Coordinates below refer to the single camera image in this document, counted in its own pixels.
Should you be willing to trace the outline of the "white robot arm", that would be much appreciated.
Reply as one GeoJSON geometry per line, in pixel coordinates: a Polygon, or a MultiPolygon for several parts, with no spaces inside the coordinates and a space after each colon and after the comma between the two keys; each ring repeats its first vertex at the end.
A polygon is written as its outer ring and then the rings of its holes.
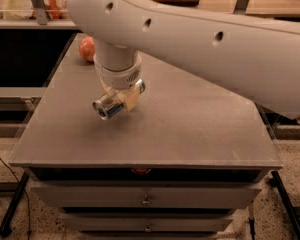
{"type": "Polygon", "coordinates": [[[163,5],[68,0],[99,77],[125,89],[143,52],[300,123],[300,23],[163,5]]]}

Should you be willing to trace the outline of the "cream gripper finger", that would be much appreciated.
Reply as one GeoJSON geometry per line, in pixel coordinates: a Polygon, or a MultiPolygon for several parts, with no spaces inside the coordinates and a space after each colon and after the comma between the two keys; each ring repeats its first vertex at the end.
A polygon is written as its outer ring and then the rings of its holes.
{"type": "Polygon", "coordinates": [[[127,111],[131,111],[138,103],[140,96],[140,85],[134,84],[129,89],[121,90],[118,92],[119,100],[123,103],[127,111]]]}
{"type": "Polygon", "coordinates": [[[118,91],[116,89],[114,89],[113,87],[107,85],[104,81],[101,82],[101,85],[104,89],[104,93],[106,95],[109,95],[109,96],[113,96],[113,95],[116,95],[118,93],[118,91]]]}

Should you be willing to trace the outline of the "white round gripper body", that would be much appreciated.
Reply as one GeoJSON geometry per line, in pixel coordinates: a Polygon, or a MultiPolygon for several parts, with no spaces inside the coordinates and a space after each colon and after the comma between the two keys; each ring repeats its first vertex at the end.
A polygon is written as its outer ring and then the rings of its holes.
{"type": "Polygon", "coordinates": [[[141,79],[141,56],[133,53],[129,56],[116,55],[113,59],[94,55],[94,65],[99,79],[116,90],[131,88],[141,79]]]}

